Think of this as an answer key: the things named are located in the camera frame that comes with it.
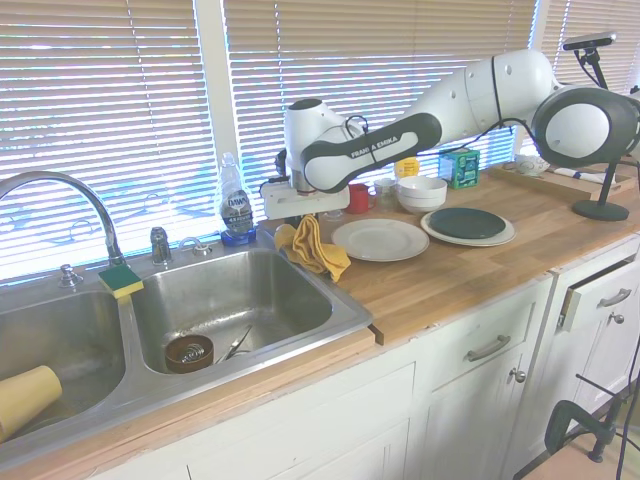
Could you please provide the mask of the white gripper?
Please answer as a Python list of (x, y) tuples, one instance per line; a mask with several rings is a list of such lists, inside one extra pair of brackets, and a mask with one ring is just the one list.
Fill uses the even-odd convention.
[(301, 217), (304, 222), (308, 214), (340, 210), (348, 206), (350, 193), (344, 188), (338, 193), (312, 192), (306, 195), (292, 188), (287, 181), (263, 184), (264, 211), (268, 219)]

